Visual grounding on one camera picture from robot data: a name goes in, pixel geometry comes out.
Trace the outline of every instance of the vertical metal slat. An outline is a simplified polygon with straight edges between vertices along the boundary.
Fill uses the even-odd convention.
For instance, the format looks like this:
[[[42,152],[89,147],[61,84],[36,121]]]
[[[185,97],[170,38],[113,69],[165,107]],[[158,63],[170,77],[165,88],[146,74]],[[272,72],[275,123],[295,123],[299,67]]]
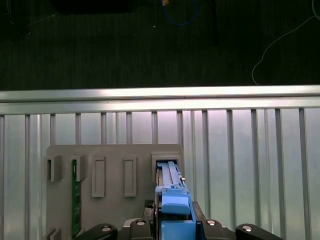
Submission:
[[[234,110],[232,115],[236,224],[255,224],[255,179],[251,111]]]
[[[40,239],[41,228],[41,187],[42,187],[42,139],[41,115],[30,116],[29,143],[29,219],[30,239]]]
[[[204,142],[204,125],[203,112],[194,111],[192,114],[193,122],[193,158],[195,172],[195,199],[199,203],[203,213],[206,216],[210,215],[210,200],[207,196],[208,190],[208,168],[206,167],[208,159],[205,154]]]
[[[278,147],[277,147],[277,125],[276,112],[274,109],[268,109],[265,112],[265,136],[266,136],[266,160],[269,166],[268,192],[269,207],[268,215],[271,232],[275,235],[281,235],[280,222],[280,202],[279,202],[279,168],[278,168]]]
[[[306,178],[308,185],[309,212],[311,239],[320,239],[320,108],[305,109],[305,136],[306,136]]]
[[[304,200],[298,109],[281,110],[286,238],[304,240]]]
[[[193,143],[193,118],[189,110],[182,111],[183,125],[183,151],[184,174],[192,200],[195,200],[195,168],[194,168],[194,143]]]
[[[0,116],[0,239],[4,238],[5,117]]]
[[[210,217],[233,229],[226,110],[208,111]]]
[[[25,116],[4,117],[4,240],[25,237]]]
[[[50,146],[51,139],[51,116],[49,114],[41,115],[41,133],[40,133],[40,141],[41,141],[41,156],[40,156],[40,173],[39,177],[41,179],[41,191],[40,191],[40,199],[41,199],[41,215],[39,218],[40,221],[40,233],[39,236],[42,237],[47,232],[47,180],[44,178],[43,171],[45,168],[45,163],[43,161],[44,157],[47,155],[47,148]]]
[[[268,128],[266,123],[267,110],[256,111],[256,128],[257,128],[257,153],[258,153],[258,178],[259,182],[259,200],[260,200],[260,226],[261,228],[271,231],[270,207],[270,165],[268,158]]]

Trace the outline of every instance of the gray panel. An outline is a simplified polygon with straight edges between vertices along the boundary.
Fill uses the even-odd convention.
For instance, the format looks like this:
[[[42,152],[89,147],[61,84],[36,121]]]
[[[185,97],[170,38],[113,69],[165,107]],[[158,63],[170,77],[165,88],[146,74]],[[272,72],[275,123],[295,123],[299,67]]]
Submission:
[[[127,113],[118,112],[116,121],[116,143],[126,144],[127,143]]]
[[[42,190],[42,138],[41,115],[30,116],[29,142],[29,237],[37,240],[41,234],[41,190]]]
[[[312,239],[320,239],[320,109],[305,110],[307,176]]]
[[[186,184],[191,193],[192,200],[195,200],[195,168],[194,168],[194,145],[193,145],[193,120],[191,111],[182,111],[183,125],[183,152],[184,172]]]
[[[49,114],[41,115],[41,159],[47,154],[47,148],[50,146],[50,118]],[[43,170],[45,169],[44,161],[41,161],[41,215],[40,215],[40,236],[47,231],[47,180],[44,178]]]
[[[55,145],[47,150],[48,155],[62,155],[65,175],[59,182],[47,182],[47,229],[60,228],[62,240],[67,240],[71,232],[71,161],[73,156],[87,156],[88,176],[81,181],[81,225],[87,230],[101,223],[113,223],[120,229],[128,219],[141,216],[145,199],[155,196],[155,184],[152,178],[152,153],[176,153],[183,156],[178,144],[117,144],[117,145]],[[92,197],[92,167],[95,156],[107,156],[102,180],[105,184],[105,197]],[[137,157],[137,194],[124,197],[124,159]]]
[[[255,224],[255,179],[251,110],[234,110],[232,115],[236,225],[242,223]]]
[[[266,110],[266,154],[269,163],[269,215],[271,219],[271,231],[275,235],[281,235],[280,230],[280,204],[279,204],[279,175],[278,175],[278,151],[276,134],[276,113],[274,109]]]
[[[132,143],[152,143],[152,124],[150,111],[132,113]]]
[[[206,216],[210,215],[210,200],[209,200],[209,170],[208,159],[205,157],[204,142],[204,125],[202,111],[194,111],[192,116],[193,121],[193,151],[194,151],[194,172],[195,172],[195,200],[199,203],[203,213]]]
[[[4,117],[4,240],[25,236],[25,116]]]
[[[76,115],[55,115],[55,144],[76,144]]]
[[[210,217],[232,226],[227,111],[208,111]]]
[[[177,111],[158,111],[157,135],[158,144],[178,143]]]
[[[106,113],[106,144],[117,144],[117,114]]]
[[[298,109],[281,110],[286,237],[305,239],[300,123]]]
[[[81,114],[81,144],[101,144],[101,114]]]

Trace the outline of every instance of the metal wall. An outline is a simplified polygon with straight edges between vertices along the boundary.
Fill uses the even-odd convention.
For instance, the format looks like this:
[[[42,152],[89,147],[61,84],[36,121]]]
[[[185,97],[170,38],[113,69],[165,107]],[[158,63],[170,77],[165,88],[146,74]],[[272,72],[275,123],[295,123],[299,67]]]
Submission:
[[[112,101],[120,104],[118,99],[90,102],[104,106],[105,111],[96,112],[83,101],[79,109],[66,99],[0,103],[0,239],[40,240],[45,234],[42,158],[48,146],[168,143],[183,145],[188,188],[208,218],[231,229],[256,224],[288,240],[320,239],[318,93],[287,100],[261,100],[259,94],[233,99],[234,107],[224,99],[220,107],[209,109],[188,109],[183,103],[172,110],[165,106],[167,98],[149,104],[149,110],[134,111],[110,111]],[[242,108],[236,100],[254,107]],[[259,107],[260,100],[276,107]],[[131,101],[123,104],[139,104]],[[181,99],[171,101],[174,105]],[[30,114],[30,109],[50,114]]]

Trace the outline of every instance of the silver screw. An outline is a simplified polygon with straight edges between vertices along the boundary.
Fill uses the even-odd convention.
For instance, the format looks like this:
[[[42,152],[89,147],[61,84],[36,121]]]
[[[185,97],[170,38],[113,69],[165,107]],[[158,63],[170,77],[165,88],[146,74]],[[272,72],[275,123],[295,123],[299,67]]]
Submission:
[[[247,232],[251,232],[252,231],[252,228],[249,227],[249,226],[243,226],[242,229],[247,231]]]
[[[145,221],[143,221],[143,220],[139,220],[139,221],[137,221],[136,222],[136,224],[138,224],[138,225],[140,225],[140,226],[142,226],[142,225],[145,225]]]
[[[209,224],[210,226],[216,225],[216,222],[213,220],[208,220],[208,221],[206,221],[206,223]]]
[[[102,232],[109,232],[110,230],[111,230],[111,228],[108,227],[108,226],[104,226],[104,227],[102,228]]]

